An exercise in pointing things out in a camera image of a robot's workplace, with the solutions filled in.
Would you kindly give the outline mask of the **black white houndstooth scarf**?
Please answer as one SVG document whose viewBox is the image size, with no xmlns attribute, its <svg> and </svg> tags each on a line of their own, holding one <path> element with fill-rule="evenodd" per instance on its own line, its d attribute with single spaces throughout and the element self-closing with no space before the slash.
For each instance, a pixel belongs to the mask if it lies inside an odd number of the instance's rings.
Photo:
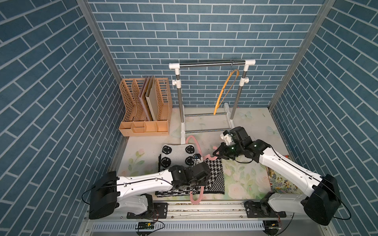
<svg viewBox="0 0 378 236">
<path fill-rule="evenodd" d="M 204 187 L 203 194 L 224 195 L 225 183 L 224 183 L 224 176 L 223 176 L 222 161 L 220 159 L 217 159 L 217 160 L 206 159 L 203 162 L 206 163 L 210 169 L 209 181 L 208 181 L 208 184 Z M 190 192 L 196 195 L 196 194 L 200 194 L 200 191 L 201 191 L 201 186 L 194 186 L 194 187 L 186 188 L 185 190 L 172 189 L 169 191 L 156 191 L 155 195 L 158 198 L 188 196 Z"/>
</svg>

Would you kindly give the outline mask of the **black white smiley scarf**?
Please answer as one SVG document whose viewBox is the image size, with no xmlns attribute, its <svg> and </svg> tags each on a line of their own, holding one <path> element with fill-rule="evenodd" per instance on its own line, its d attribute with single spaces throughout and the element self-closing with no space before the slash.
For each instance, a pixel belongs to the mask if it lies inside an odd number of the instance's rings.
<svg viewBox="0 0 378 236">
<path fill-rule="evenodd" d="M 201 162 L 203 162 L 202 156 L 193 144 L 165 144 L 158 157 L 158 171 L 168 170 L 175 165 L 193 167 Z"/>
</svg>

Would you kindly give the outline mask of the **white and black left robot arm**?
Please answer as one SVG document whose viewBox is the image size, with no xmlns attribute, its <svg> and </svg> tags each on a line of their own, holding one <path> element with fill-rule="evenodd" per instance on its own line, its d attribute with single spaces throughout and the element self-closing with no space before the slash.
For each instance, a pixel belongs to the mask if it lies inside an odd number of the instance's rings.
<svg viewBox="0 0 378 236">
<path fill-rule="evenodd" d="M 137 177 L 118 177 L 115 171 L 108 172 L 89 189 L 89 219 L 107 217 L 120 208 L 135 215 L 153 211 L 151 192 L 191 191 L 194 187 L 206 186 L 210 176 L 211 169 L 205 162 L 193 167 L 174 165 Z"/>
</svg>

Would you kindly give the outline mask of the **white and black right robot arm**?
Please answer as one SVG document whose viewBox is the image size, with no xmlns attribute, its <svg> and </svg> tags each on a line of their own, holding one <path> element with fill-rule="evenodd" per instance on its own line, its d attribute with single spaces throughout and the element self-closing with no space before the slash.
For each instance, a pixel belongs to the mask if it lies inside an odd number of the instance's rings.
<svg viewBox="0 0 378 236">
<path fill-rule="evenodd" d="M 223 142 L 213 156 L 235 160 L 243 155 L 282 175 L 301 194 L 280 194 L 269 192 L 260 203 L 245 202 L 245 208 L 258 211 L 258 216 L 271 217 L 274 213 L 293 212 L 306 214 L 316 223 L 327 226 L 342 204 L 337 180 L 327 174 L 321 176 L 296 164 L 263 140 L 252 140 L 245 129 L 238 126 L 221 134 Z"/>
</svg>

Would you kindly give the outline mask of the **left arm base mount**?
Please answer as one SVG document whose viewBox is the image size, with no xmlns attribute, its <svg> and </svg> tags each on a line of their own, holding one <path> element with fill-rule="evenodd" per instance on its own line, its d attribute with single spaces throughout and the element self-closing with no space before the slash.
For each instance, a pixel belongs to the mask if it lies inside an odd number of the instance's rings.
<svg viewBox="0 0 378 236">
<path fill-rule="evenodd" d="M 153 203 L 153 209 L 147 210 L 140 215 L 135 215 L 134 213 L 128 212 L 127 219 L 166 219 L 167 213 L 168 203 Z"/>
</svg>

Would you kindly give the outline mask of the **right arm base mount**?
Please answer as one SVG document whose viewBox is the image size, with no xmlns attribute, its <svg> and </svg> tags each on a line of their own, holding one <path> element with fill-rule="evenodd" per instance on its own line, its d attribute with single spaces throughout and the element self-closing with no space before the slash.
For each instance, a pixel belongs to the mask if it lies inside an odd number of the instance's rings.
<svg viewBox="0 0 378 236">
<path fill-rule="evenodd" d="M 274 211 L 268 204 L 268 199 L 260 201 L 248 200 L 244 203 L 244 208 L 248 218 L 286 218 L 284 211 Z"/>
</svg>

